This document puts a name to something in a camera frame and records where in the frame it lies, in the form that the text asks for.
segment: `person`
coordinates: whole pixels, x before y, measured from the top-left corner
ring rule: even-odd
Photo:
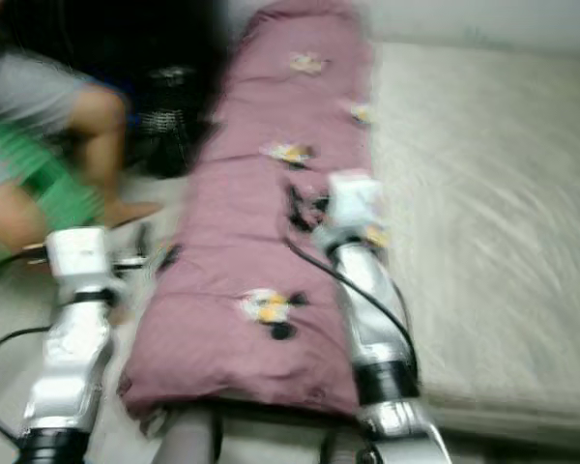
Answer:
[[[117,92],[48,60],[0,46],[0,121],[44,134],[69,130],[80,135],[83,177],[101,194],[100,220],[108,227],[160,209],[157,203],[126,203],[119,198],[126,120],[126,103]],[[41,243],[47,232],[33,199],[0,163],[0,242],[18,252]]]

